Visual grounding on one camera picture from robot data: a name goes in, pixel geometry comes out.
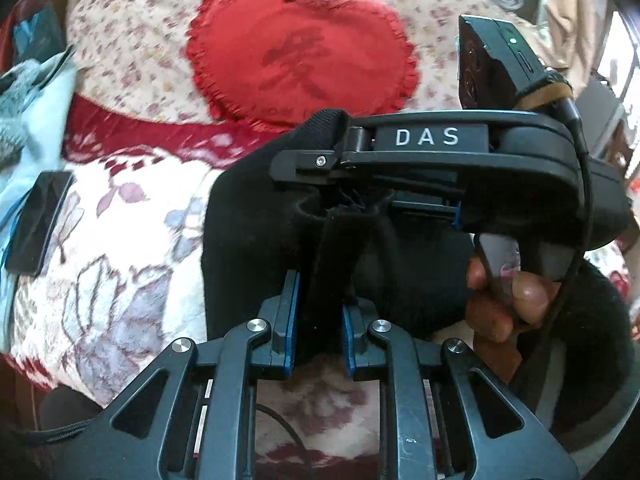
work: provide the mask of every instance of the red heart pillow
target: red heart pillow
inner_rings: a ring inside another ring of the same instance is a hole
[[[187,55],[217,119],[285,131],[322,108],[400,110],[414,46],[377,0],[203,0]]]

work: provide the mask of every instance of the white label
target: white label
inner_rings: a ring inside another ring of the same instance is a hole
[[[457,130],[458,130],[457,128],[444,129],[444,136],[447,137],[447,139],[450,139],[450,140],[443,140],[443,142],[447,146],[455,146],[458,143],[458,136],[451,133],[451,132],[456,132]]]
[[[405,146],[409,143],[409,130],[398,130],[396,133],[396,146]]]
[[[428,128],[425,128],[422,132],[422,136],[418,141],[418,145],[421,146],[423,143],[428,142],[431,146],[434,146],[433,137],[431,137],[431,131]]]

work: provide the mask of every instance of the human hand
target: human hand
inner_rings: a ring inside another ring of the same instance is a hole
[[[473,257],[466,272],[466,285],[475,291],[466,304],[465,313],[466,323],[474,331],[474,351],[501,380],[509,383],[522,362],[522,356],[509,337],[512,333],[541,325],[560,283],[530,272],[516,272],[511,285],[511,307],[491,297],[482,261]],[[514,327],[512,308],[530,327]]]

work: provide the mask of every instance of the bed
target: bed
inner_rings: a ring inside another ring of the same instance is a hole
[[[381,1],[416,45],[420,81],[406,110],[459,107],[459,14],[509,19],[550,55],[536,27],[489,0]],[[206,339],[200,255],[209,189],[275,134],[210,116],[186,57],[199,4],[80,0],[68,14],[78,80],[63,155],[76,182],[42,274],[20,279],[7,356],[43,388],[68,384],[105,406],[173,339]],[[590,259],[628,288],[615,244]],[[378,388],[349,381],[340,359],[318,356],[287,383],[260,384],[258,402],[300,432],[324,474],[352,478],[357,466],[360,478],[375,478]],[[300,474],[295,446],[260,414],[256,451],[265,474],[275,475],[274,464]]]

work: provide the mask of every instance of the silver rivet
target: silver rivet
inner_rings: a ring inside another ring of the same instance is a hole
[[[174,352],[178,352],[178,354],[186,352],[189,348],[191,348],[191,341],[189,341],[185,337],[176,339],[173,343],[171,343],[171,350],[173,350]]]
[[[391,330],[391,323],[386,319],[377,319],[371,323],[371,327],[376,332],[389,332],[389,330]]]
[[[465,351],[465,342],[462,339],[449,339],[447,341],[447,349],[454,354],[462,354]]]
[[[267,322],[263,319],[256,318],[247,323],[246,327],[251,330],[251,332],[262,332],[267,328]]]

